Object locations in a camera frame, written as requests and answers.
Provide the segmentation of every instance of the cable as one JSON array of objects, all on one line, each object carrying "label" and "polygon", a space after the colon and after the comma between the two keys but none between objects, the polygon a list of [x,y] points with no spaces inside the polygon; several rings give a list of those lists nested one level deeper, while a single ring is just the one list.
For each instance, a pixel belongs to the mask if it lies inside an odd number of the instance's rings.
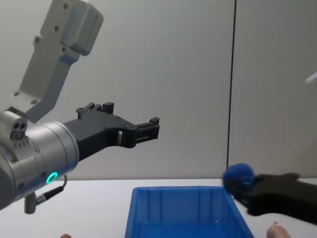
[{"label": "cable", "polygon": [[43,202],[46,202],[47,200],[49,200],[50,198],[54,197],[55,195],[59,194],[60,192],[64,191],[64,188],[67,184],[67,175],[64,175],[64,184],[62,186],[59,186],[57,188],[54,188],[48,192],[45,192],[43,194],[41,194],[40,196],[36,197],[36,204],[40,205]]},{"label": "cable", "polygon": [[63,184],[63,187],[66,187],[66,184],[67,184],[67,175],[64,175],[64,184]]}]

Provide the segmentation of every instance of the black vertical line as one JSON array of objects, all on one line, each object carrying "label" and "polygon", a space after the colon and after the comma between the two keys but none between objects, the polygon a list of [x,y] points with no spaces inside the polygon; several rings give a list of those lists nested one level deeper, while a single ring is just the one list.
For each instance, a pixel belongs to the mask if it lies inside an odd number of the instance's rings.
[{"label": "black vertical line", "polygon": [[232,33],[232,52],[231,52],[231,74],[230,74],[230,93],[229,93],[229,118],[228,118],[228,141],[227,141],[227,164],[229,166],[229,144],[230,144],[230,123],[231,123],[231,99],[232,99],[232,75],[233,75],[233,57],[234,57],[234,40],[236,33],[236,15],[237,15],[237,0],[234,0],[233,13],[233,33]]}]

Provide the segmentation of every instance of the white wall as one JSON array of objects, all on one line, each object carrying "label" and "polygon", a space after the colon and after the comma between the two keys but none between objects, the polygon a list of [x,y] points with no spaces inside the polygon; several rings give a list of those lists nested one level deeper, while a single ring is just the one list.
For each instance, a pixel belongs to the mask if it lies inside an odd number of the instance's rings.
[{"label": "white wall", "polygon": [[[161,118],[159,140],[108,148],[71,179],[218,177],[225,169],[233,0],[91,0],[105,16],[92,53],[72,67],[56,108],[115,103],[134,123]],[[0,105],[23,77],[50,0],[0,8]]]},{"label": "white wall", "polygon": [[238,0],[229,162],[317,176],[317,1]]}]

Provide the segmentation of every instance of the green led ring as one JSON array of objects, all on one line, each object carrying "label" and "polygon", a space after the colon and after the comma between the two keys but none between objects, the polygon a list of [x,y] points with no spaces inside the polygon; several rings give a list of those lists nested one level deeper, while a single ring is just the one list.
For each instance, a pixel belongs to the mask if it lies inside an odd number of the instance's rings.
[{"label": "green led ring", "polygon": [[51,183],[51,182],[53,182],[55,179],[57,179],[57,177],[58,177],[58,173],[57,173],[57,172],[51,173],[51,174],[48,176],[48,178],[47,178],[47,180],[46,180],[46,183]]}]

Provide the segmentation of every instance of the human hand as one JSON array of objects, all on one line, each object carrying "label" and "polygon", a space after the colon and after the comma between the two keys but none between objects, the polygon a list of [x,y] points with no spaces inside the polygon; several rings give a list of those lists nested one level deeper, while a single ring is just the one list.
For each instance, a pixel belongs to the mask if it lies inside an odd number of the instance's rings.
[{"label": "human hand", "polygon": [[71,238],[71,236],[70,236],[70,235],[67,235],[67,234],[64,234],[64,235],[62,235],[60,238]]},{"label": "human hand", "polygon": [[291,238],[285,228],[281,227],[277,222],[274,222],[266,232],[267,238]]}]

